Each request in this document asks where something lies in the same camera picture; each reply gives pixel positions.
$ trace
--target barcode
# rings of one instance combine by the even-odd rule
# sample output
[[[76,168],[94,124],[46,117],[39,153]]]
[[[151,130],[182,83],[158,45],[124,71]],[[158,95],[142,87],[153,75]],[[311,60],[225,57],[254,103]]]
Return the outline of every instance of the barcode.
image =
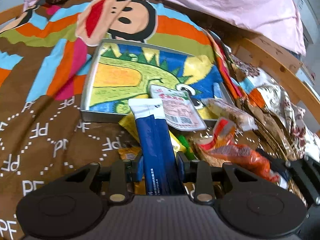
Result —
[[[168,115],[168,114],[164,114],[164,115],[165,115],[167,120],[178,123],[178,118],[177,117],[172,116],[172,115]]]
[[[187,117],[180,117],[180,120],[182,123],[192,124],[192,121],[190,118]]]

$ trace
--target bolt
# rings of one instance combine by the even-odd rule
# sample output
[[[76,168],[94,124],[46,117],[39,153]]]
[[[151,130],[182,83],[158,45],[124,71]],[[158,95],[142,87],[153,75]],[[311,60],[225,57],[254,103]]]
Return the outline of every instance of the bolt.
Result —
[[[109,199],[113,202],[121,202],[125,200],[125,196],[122,194],[112,194]]]
[[[197,199],[201,202],[209,202],[210,200],[212,200],[212,196],[202,193],[197,196]]]

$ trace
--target wooden bed frame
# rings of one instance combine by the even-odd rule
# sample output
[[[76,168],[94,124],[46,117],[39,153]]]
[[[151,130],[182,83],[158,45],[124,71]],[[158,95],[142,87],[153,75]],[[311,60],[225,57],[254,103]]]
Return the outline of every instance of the wooden bed frame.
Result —
[[[17,18],[22,13],[23,5],[17,5],[0,12],[0,25]],[[246,35],[243,30],[227,23],[220,23],[223,42],[231,47],[239,59],[261,67],[281,84],[288,92],[291,101],[296,104],[302,101],[320,124],[320,102],[308,87],[296,76],[302,62],[268,38],[251,33]]]

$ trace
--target white packet top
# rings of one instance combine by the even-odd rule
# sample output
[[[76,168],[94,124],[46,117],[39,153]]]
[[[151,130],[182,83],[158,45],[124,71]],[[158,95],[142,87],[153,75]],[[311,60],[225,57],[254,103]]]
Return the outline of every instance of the white packet top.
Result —
[[[186,91],[150,85],[149,93],[152,98],[162,100],[168,125],[180,131],[197,131],[207,128]]]

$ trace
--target red and orange plastic wrapper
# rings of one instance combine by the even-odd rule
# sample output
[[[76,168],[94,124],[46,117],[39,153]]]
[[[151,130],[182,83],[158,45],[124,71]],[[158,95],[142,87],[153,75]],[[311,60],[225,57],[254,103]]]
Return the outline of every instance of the red and orange plastic wrapper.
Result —
[[[219,118],[213,128],[212,137],[195,140],[200,155],[209,164],[216,166],[223,162],[235,163],[271,182],[279,182],[280,176],[270,172],[269,161],[247,145],[234,141],[236,124],[226,118]]]

